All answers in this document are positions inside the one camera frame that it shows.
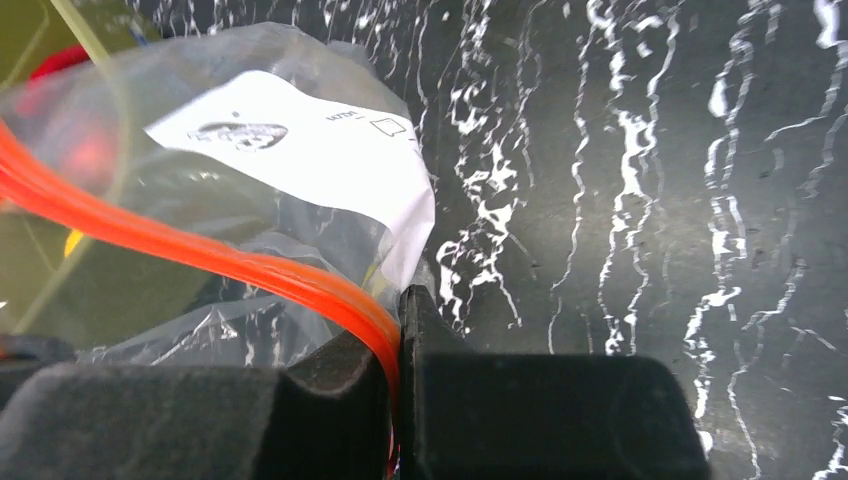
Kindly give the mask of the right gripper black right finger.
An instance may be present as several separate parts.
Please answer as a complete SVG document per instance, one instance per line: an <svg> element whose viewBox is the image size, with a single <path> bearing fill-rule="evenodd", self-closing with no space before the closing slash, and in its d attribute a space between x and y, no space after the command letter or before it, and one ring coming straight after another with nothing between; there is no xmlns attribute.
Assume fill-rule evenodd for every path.
<svg viewBox="0 0 848 480"><path fill-rule="evenodd" d="M480 352L401 296L403 479L707 479L684 392L649 357Z"/></svg>

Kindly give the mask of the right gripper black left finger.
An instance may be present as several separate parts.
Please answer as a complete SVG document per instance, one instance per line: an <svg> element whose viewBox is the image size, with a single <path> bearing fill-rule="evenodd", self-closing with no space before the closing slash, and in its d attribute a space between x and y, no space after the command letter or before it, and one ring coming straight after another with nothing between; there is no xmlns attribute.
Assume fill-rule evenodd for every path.
<svg viewBox="0 0 848 480"><path fill-rule="evenodd" d="M383 371L342 334L293 367L79 364L1 339L5 479L382 479Z"/></svg>

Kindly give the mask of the clear zip bag orange zipper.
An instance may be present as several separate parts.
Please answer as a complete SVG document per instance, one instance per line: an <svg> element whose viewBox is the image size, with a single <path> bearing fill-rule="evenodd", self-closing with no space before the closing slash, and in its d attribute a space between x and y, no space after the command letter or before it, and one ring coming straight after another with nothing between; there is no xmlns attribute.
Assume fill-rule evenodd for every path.
<svg viewBox="0 0 848 480"><path fill-rule="evenodd" d="M105 196L133 250L208 272L182 314L77 344L79 364L287 370L342 334L386 381L399 300L425 283L434 194L405 103L363 48L262 23L111 57L129 145Z"/></svg>

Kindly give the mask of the peach toy fruit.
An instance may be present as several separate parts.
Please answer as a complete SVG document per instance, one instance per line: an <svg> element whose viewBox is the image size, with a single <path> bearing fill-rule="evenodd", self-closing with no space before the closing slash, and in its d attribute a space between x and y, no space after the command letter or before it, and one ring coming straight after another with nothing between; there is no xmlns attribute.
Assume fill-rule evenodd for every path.
<svg viewBox="0 0 848 480"><path fill-rule="evenodd" d="M118 163L115 114L79 96L78 88L27 92L10 127L43 164L94 195L112 186Z"/></svg>

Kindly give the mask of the red toy chili pepper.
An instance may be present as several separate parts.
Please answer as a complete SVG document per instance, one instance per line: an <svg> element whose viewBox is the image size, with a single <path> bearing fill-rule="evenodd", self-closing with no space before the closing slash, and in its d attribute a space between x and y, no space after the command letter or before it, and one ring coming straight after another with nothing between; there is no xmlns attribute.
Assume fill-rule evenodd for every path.
<svg viewBox="0 0 848 480"><path fill-rule="evenodd" d="M41 77L45 77L89 61L90 57L83 46L79 44L72 45L47 56L29 75L28 81L34 82Z"/></svg>

